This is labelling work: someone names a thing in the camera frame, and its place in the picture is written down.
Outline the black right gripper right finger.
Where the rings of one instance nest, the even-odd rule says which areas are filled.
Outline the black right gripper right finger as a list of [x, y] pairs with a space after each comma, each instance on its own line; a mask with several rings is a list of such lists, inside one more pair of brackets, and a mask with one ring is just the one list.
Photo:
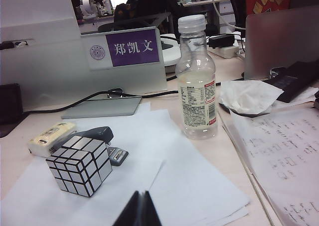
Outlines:
[[161, 222], [152, 198], [148, 191], [143, 195], [142, 203], [142, 225], [143, 226], [161, 226]]

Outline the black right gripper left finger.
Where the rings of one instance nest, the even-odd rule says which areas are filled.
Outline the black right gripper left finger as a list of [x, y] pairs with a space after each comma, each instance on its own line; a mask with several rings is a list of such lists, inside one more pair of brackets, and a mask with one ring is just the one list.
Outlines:
[[139, 198], [139, 192], [135, 191], [120, 215], [113, 223], [113, 226], [133, 226], [135, 224], [137, 219]]

